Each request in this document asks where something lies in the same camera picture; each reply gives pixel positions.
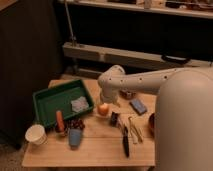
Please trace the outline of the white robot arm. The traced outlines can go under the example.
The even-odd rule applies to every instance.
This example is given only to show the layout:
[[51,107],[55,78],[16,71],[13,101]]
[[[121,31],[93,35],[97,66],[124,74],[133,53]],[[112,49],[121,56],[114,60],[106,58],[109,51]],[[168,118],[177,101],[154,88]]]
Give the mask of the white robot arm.
[[107,103],[120,90],[156,96],[155,171],[213,171],[213,67],[127,75],[114,65],[98,84]]

